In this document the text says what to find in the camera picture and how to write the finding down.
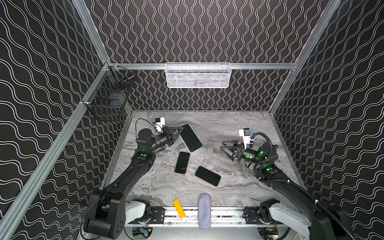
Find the black phone taken from case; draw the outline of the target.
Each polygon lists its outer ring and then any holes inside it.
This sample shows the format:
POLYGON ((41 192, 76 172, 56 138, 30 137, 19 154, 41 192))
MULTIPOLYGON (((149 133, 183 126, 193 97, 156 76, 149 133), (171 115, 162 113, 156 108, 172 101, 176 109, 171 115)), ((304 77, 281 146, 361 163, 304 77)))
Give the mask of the black phone taken from case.
POLYGON ((192 127, 189 124, 184 124, 182 125, 182 128, 183 130, 180 133, 180 137, 182 138, 189 152, 194 153, 200 150, 203 145, 192 127))

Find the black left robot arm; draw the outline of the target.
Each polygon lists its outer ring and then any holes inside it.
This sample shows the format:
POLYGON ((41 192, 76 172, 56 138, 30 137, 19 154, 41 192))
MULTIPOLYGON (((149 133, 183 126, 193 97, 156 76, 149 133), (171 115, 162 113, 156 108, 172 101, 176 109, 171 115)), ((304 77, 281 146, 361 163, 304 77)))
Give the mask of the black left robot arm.
POLYGON ((150 221, 149 202, 134 200, 128 203, 126 198, 153 166, 156 152, 173 145, 183 130, 183 127, 164 126, 158 135, 150 129, 139 131, 136 138, 138 145, 127 169, 110 185, 90 194, 83 232, 115 240, 125 225, 133 221, 144 224, 150 221))

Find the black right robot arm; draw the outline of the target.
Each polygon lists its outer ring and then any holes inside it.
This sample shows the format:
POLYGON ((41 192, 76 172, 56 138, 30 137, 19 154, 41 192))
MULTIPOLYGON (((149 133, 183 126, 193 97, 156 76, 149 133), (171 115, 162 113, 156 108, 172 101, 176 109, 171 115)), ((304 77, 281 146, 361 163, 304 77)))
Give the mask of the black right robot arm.
POLYGON ((220 150, 232 161, 244 161, 253 166, 257 180, 288 199, 298 211, 284 206, 277 199, 262 202, 257 211, 258 220, 264 224, 282 223, 308 240, 353 240, 346 211, 330 205, 310 194, 304 187, 291 180, 275 164, 279 155, 264 133, 247 132, 243 141, 222 141, 220 150))

